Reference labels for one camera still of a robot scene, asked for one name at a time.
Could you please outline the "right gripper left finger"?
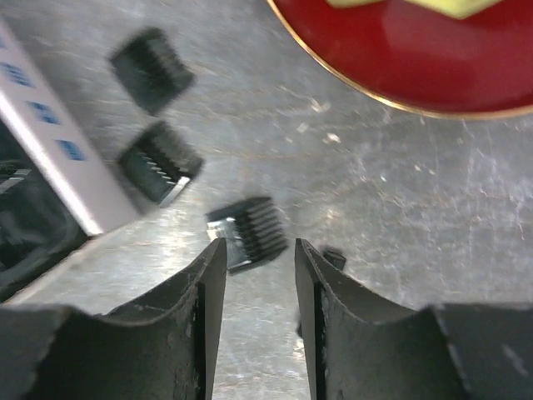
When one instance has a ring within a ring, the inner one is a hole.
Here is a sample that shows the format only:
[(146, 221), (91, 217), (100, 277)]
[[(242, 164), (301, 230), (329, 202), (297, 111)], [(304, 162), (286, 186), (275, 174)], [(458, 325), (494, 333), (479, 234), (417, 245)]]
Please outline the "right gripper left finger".
[(208, 399), (227, 245), (106, 315), (59, 304), (1, 309), (4, 399)]

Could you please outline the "white clipper kit box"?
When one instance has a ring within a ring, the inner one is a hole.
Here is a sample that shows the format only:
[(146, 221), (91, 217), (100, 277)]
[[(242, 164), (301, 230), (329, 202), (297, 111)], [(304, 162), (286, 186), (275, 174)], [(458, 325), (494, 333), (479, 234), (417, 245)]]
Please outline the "white clipper kit box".
[(138, 208), (1, 24), (1, 299), (36, 282)]

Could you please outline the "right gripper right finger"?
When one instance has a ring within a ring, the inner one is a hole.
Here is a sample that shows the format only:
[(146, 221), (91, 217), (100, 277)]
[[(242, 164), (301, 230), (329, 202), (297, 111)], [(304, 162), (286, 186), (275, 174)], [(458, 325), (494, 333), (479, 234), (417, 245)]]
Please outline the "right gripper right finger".
[(529, 303), (396, 304), (295, 243), (296, 291), (315, 399), (529, 399)]

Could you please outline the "black comb guard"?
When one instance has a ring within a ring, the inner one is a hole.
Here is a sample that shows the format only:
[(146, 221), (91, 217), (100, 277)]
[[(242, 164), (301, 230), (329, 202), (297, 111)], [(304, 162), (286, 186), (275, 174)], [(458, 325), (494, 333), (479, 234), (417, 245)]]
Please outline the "black comb guard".
[(165, 121), (146, 127), (118, 159), (148, 200), (169, 206), (202, 170), (204, 158)]
[(206, 215), (211, 240), (224, 238), (231, 275), (257, 268), (288, 248), (280, 214), (269, 196), (249, 197)]
[(133, 102), (155, 117), (193, 83), (194, 73), (178, 57), (159, 27), (130, 37), (109, 61)]

